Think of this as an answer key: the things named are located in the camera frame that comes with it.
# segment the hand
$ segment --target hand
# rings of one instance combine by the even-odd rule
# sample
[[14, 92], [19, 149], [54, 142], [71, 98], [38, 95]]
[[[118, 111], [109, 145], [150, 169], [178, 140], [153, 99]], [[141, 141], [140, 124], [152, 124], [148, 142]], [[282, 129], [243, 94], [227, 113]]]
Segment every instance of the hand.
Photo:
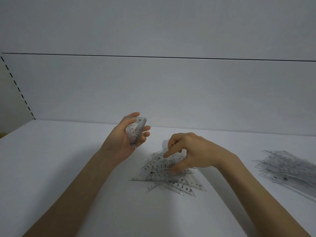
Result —
[[172, 172], [181, 172], [189, 167], [219, 168], [226, 160], [238, 159], [237, 155], [194, 133], [173, 134], [168, 142], [168, 151], [164, 154], [164, 158], [181, 152], [182, 149], [187, 150], [186, 158], [177, 163], [171, 169]]
[[[128, 116], [137, 117], [139, 116], [139, 112], [134, 112]], [[132, 124], [135, 121], [136, 118], [123, 118], [121, 122], [116, 127], [114, 127], [98, 151], [99, 154], [109, 158], [113, 168], [127, 159], [134, 151], [134, 148], [130, 147], [130, 141], [127, 138], [125, 129], [129, 124]], [[139, 139], [136, 147], [140, 146], [146, 141], [146, 137], [150, 135], [148, 130], [150, 130], [150, 126], [145, 126], [143, 129], [144, 132], [142, 133], [142, 136]]]

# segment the person's right hand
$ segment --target person's right hand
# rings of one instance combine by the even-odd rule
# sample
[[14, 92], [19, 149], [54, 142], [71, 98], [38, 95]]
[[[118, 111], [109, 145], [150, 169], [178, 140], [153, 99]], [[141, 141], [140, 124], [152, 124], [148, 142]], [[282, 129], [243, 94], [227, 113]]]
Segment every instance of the person's right hand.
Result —
[[164, 158], [181, 152], [182, 149], [187, 150], [186, 158], [172, 167], [172, 172], [180, 172], [189, 167], [219, 168], [226, 161], [238, 159], [237, 155], [194, 133], [173, 134], [168, 142], [168, 151], [164, 154]]

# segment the person's left arm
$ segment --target person's left arm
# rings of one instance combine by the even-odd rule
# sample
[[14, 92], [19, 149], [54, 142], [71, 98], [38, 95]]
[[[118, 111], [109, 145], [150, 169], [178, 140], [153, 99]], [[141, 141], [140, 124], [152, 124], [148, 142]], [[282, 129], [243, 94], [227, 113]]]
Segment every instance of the person's left arm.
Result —
[[[138, 112], [130, 117], [137, 117]], [[83, 222], [90, 205], [97, 196], [104, 182], [113, 169], [127, 159], [133, 149], [130, 148], [126, 135], [126, 127], [136, 121], [136, 118], [123, 118], [112, 130], [102, 147], [58, 200], [23, 236], [75, 236]], [[144, 132], [137, 146], [146, 141], [150, 135], [150, 126], [144, 127]]]

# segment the table surface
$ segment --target table surface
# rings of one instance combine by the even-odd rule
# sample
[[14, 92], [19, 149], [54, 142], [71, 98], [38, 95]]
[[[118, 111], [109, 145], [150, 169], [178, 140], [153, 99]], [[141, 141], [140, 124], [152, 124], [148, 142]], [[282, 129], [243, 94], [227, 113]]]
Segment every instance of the table surface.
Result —
[[[114, 125], [34, 120], [0, 139], [0, 235], [21, 236], [62, 194]], [[151, 136], [109, 176], [79, 236], [256, 236], [250, 219], [213, 167], [195, 176], [207, 192], [181, 196], [128, 181], [173, 133], [195, 132], [237, 154], [258, 181], [309, 232], [316, 203], [259, 176], [252, 159], [286, 150], [316, 163], [316, 137], [152, 127]]]

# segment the person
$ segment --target person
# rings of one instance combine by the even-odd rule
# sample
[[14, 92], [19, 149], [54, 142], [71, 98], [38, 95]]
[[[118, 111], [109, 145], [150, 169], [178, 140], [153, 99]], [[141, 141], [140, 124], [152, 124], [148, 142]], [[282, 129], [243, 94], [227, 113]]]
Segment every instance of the person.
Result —
[[[138, 115], [139, 112], [135, 112], [128, 116]], [[76, 235], [110, 173], [134, 151], [130, 148], [125, 129], [135, 121], [136, 118], [121, 120], [59, 199], [23, 236]], [[148, 130], [150, 126], [145, 126], [137, 147], [150, 135]], [[237, 155], [193, 133], [178, 133], [171, 136], [164, 157], [181, 152], [182, 149], [187, 150], [186, 158], [171, 171], [179, 172], [188, 167], [217, 168], [235, 192], [259, 234], [269, 237], [310, 236], [251, 175]]]

